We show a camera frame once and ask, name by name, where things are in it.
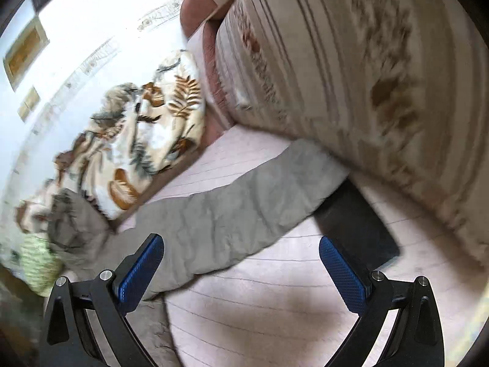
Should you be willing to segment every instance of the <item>light green fabric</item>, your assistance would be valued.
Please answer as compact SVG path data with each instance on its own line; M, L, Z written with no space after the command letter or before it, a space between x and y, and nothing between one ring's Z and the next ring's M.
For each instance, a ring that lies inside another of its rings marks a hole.
M53 283L59 276L63 263L51 254L49 242L41 233L25 234L20 254L25 282L40 296L50 296Z

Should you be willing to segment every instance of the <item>blue gripper pad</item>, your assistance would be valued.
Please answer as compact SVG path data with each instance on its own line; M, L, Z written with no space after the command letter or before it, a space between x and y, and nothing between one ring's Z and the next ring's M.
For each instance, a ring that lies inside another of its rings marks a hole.
M133 312L136 309L163 259L163 238L160 235L153 233L152 236L153 238L148 242L145 249L142 252L141 250L138 250L138 252L134 254L138 255L141 253L122 282L118 285L116 296L119 300L119 304L117 307L122 315Z
M327 237L319 242L319 257L348 310L362 315L367 307L366 289Z

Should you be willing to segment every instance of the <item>white mattress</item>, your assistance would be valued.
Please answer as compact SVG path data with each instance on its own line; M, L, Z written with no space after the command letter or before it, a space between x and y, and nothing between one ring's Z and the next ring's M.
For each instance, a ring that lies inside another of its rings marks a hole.
M231 183L280 154L289 141L235 126L154 199L187 196ZM354 179L387 224L402 257L384 272L432 284L448 352L486 284L483 270L427 213L362 174ZM126 222L120 230L133 226ZM204 275L167 295L178 353L187 367L323 366L356 315L350 313L319 260L321 235L312 218L240 264ZM390 312L365 365L374 365L392 327Z

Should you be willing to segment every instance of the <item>metal screw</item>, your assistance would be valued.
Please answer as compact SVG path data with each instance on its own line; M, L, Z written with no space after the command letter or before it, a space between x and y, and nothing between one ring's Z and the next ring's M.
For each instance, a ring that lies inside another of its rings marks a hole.
M58 277L58 279L56 281L56 285L58 287L62 287L63 284L65 284L65 283L66 283L66 277L64 277L64 276Z
M420 276L418 279L417 279L417 282L420 283L423 287L427 287L428 284L429 284L429 281L426 277L424 276Z
M385 279L384 273L379 271L373 271L372 279L374 279L375 281L382 281L383 279Z
M111 272L111 271L103 271L103 272L100 274L100 278L101 278L103 281L109 280L111 277L112 277L112 272Z

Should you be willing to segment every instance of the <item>floral blanket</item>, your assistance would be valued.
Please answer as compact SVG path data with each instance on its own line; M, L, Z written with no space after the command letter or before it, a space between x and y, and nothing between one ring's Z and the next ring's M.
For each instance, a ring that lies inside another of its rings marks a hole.
M55 157L57 177L20 204L16 222L23 232L44 232L53 196L62 188L85 197L108 219L117 218L155 175L199 145L204 113L197 67L185 50L165 59L142 87L111 88L72 149Z

